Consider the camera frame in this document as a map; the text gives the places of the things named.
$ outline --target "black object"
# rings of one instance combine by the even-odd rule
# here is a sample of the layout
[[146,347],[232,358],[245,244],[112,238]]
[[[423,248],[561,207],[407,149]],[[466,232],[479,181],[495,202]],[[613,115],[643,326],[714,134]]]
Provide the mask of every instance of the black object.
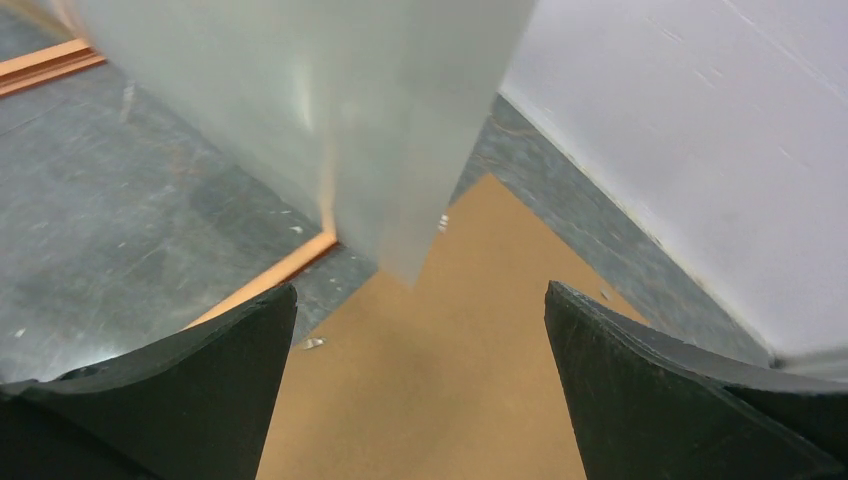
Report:
[[253,479],[294,331],[274,288],[52,382],[0,386],[0,479]]
[[557,282],[545,324],[589,480],[848,478],[848,385],[715,355]]

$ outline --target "floor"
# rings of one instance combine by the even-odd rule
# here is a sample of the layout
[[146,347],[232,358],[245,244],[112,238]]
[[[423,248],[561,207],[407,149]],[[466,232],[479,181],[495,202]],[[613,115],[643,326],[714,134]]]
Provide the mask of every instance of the floor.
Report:
[[[51,44],[0,11],[0,59]],[[48,379],[178,331],[317,231],[98,67],[0,101],[0,378]],[[767,352],[503,98],[454,198],[495,174],[653,325],[767,365]],[[339,248],[294,283],[296,341],[374,273]]]

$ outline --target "cardboard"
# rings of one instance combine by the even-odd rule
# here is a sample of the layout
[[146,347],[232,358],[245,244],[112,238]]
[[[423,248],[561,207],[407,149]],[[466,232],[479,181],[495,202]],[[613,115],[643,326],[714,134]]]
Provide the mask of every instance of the cardboard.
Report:
[[378,273],[292,349],[258,479],[585,478],[548,281],[644,319],[494,177],[448,215],[414,290]]

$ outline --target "translucent plastic sheet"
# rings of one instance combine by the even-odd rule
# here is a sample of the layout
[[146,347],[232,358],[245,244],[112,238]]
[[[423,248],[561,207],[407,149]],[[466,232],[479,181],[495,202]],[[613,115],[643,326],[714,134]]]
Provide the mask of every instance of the translucent plastic sheet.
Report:
[[45,0],[283,200],[414,281],[533,0]]

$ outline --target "white wall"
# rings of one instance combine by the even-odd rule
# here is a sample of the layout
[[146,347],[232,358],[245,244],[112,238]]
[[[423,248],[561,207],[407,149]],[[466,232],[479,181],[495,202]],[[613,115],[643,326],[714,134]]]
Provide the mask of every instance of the white wall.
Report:
[[778,358],[848,350],[848,2],[540,0],[502,91]]

